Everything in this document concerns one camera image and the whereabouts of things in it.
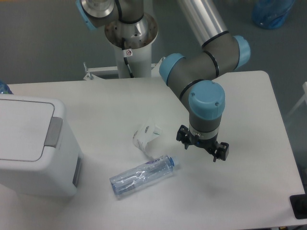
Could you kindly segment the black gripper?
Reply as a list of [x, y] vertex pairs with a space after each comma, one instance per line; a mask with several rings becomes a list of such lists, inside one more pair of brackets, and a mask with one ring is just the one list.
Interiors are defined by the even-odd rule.
[[229, 144], [226, 142], [217, 142], [218, 135], [210, 139], [200, 139], [198, 135], [192, 135], [189, 129], [181, 125], [177, 131], [176, 140], [184, 145], [187, 150], [189, 146], [193, 145], [201, 149], [205, 149], [209, 154], [213, 155], [213, 162], [216, 160], [226, 161], [229, 153]]

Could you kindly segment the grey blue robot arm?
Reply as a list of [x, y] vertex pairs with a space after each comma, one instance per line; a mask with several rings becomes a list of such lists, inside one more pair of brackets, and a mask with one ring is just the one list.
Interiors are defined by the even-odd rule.
[[[214, 79], [246, 64], [250, 47], [243, 37], [229, 33], [211, 0], [180, 0], [178, 4], [202, 52], [190, 59], [171, 54], [159, 67], [160, 76], [189, 112], [189, 126], [179, 128], [177, 140], [224, 161], [229, 145], [218, 142], [217, 137], [225, 92]], [[152, 75], [151, 45], [158, 26], [144, 11], [142, 0], [78, 0], [76, 6], [90, 30], [104, 27], [116, 53], [120, 78]]]

